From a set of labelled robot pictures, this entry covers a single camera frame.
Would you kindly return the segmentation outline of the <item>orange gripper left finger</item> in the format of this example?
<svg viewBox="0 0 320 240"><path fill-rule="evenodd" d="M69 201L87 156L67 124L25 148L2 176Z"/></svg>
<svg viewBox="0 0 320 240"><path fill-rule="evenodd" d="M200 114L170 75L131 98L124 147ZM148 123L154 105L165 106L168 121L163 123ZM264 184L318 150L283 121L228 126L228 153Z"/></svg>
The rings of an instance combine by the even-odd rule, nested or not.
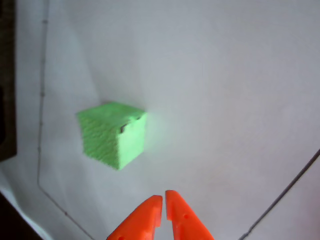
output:
<svg viewBox="0 0 320 240"><path fill-rule="evenodd" d="M161 226L163 197L142 202L108 237L108 240L153 240Z"/></svg>

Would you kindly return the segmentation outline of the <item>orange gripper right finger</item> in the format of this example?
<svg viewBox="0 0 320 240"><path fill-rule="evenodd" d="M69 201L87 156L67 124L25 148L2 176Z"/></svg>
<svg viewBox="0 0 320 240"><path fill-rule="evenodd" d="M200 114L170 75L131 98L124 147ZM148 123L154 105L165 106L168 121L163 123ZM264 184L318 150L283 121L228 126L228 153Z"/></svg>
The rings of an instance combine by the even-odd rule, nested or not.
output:
<svg viewBox="0 0 320 240"><path fill-rule="evenodd" d="M165 191L166 217L172 223L174 240L214 240L192 208L175 190Z"/></svg>

